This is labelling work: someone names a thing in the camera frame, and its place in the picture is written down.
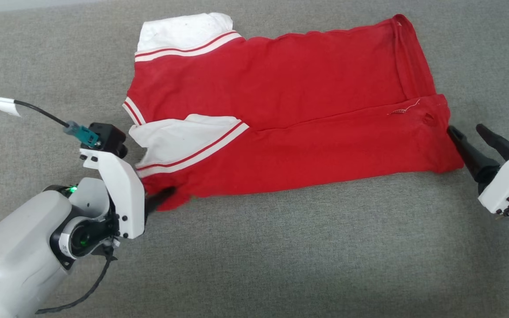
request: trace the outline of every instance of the white sticker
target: white sticker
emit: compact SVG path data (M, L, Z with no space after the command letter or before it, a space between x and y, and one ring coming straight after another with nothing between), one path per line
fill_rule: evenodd
M17 107L14 101L14 99L0 97L0 110L8 113L9 115L21 117L21 115L17 112Z

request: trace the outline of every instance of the gray fabric surface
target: gray fabric surface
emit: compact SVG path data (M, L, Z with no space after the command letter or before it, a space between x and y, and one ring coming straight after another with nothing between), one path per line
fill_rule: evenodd
M477 147L479 122L509 137L509 2L501 0L132 0L4 13L0 96L127 130L121 104L142 22L211 11L229 14L247 37L404 13L452 123ZM0 113L0 220L47 185L95 175L60 127L20 111L24 119ZM135 163L143 150L128 147ZM509 220L494 221L476 197L460 170L195 200L151 216L89 300L45 317L509 318ZM48 305L84 294L102 266L82 260Z

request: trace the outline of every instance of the black cable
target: black cable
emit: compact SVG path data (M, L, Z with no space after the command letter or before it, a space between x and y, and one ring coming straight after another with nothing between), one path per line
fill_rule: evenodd
M59 311L65 310L65 309L72 308L72 307L78 305L79 303L83 302L84 300L87 300L87 298L91 294L93 294L93 292L97 289L97 286L99 286L99 283L101 282L101 280L103 280L103 278L105 277L105 273L107 273L107 269L109 268L109 265L111 264L111 261L113 261L113 259L114 259L113 252L111 252L109 257L107 258L107 262L105 262L105 265L103 266L103 269L101 270L101 274L99 275L99 277L97 278L97 280L95 281L93 286L85 293L85 295L80 297L78 300L76 300L75 302L71 302L67 305L60 306L60 307L40 309L40 310L37 310L37 312L35 314L48 314L50 312L59 312Z
M68 128L70 125L68 125L68 123L66 123L65 121L63 121L62 119L59 119L58 117L34 106L32 103L27 103L27 102L24 102L24 101L18 101L16 99L13 100L13 103L16 103L17 105L21 105L21 106L25 106L25 107L28 107L32 110L35 110L35 111L38 111L39 113L47 116L48 118L52 119L53 121L56 121L57 123L59 123L60 125L63 125L64 127Z

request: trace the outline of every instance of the red stripe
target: red stripe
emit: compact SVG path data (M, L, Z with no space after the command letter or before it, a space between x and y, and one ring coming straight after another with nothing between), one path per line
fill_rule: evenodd
M137 120L137 123L139 123L139 125L142 125L143 123L141 123L141 121L139 120L139 116L137 116L137 114L135 114L135 111L133 110L133 108L131 108L131 106L129 105L129 103L127 102L124 102L125 106L127 106L127 108L129 108L129 110L131 111L131 113L133 113L133 116L135 117L135 119Z
M155 163L154 165L148 165L148 166L145 166L145 167L140 167L140 168L137 168L137 170L145 170L145 169L149 169L149 168L152 168L152 167L172 167L174 165L178 165L178 163L183 163L184 161L187 161L189 159L192 159L193 157L199 155L200 153L202 153L203 151L205 151L206 149L212 147L213 145L215 145L216 143L220 142L223 138L227 137L230 133L232 133L235 129L237 129L237 127L239 127L243 122L240 121L237 125L235 125L230 131L226 132L224 135L221 136L220 139L217 139L216 141L212 142L210 145L204 147L202 150L194 153L193 155L190 155L190 157L186 157L180 161L176 161L175 163L170 163L168 165L162 165L161 163Z
M209 43L207 43L206 45L202 45L200 46L199 48L195 48L195 49L190 49L190 50L180 50L180 49L160 49L160 50L156 50L154 52L148 52L148 53L141 53L141 54L137 54L135 55L135 57L141 57L141 56L149 56L150 54L155 54L155 53L158 53L158 52L163 52L163 51L178 51L178 52L192 52L192 51L197 51L197 50L200 50L200 49L203 49L205 48L206 46L209 46L211 45L212 43L214 43L215 41L219 40L220 38L224 37L224 36L227 36L229 34L236 34L237 32L236 31L231 31L231 32L227 32L226 34L221 34L220 36L218 36L217 38L214 38L213 40L211 40Z

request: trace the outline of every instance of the red and white striped trim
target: red and white striped trim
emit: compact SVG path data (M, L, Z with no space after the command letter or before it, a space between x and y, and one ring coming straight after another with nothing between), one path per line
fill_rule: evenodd
M147 123L143 118L143 115L135 105L135 103L133 103L133 101L129 97L125 99L125 102L123 103L123 108L125 109L125 111L127 111L127 113L129 113L129 116L131 117L131 119L133 119L135 125L144 125Z
M240 36L240 34L233 30L221 34L219 36L216 36L215 38L198 45L196 48L189 48L185 50L179 48L161 48L139 51L135 53L135 62L152 61L155 58L163 56L183 56L183 57L199 56L207 52L211 52L216 48L222 46L223 44L226 44L227 42L234 40L235 38L242 38L242 36Z
M195 163L199 163L203 159L206 159L210 155L213 155L222 147L225 147L228 143L233 141L233 139L237 138L241 133L246 131L249 126L242 121L235 125L232 129L230 129L227 133L222 135L220 139L217 139L207 147L204 147L200 151L186 157L182 160L176 161L175 163L153 163L147 165L136 165L137 175L140 178L148 177L149 175L154 175L157 173L173 173L179 170L182 170L186 167L190 167Z

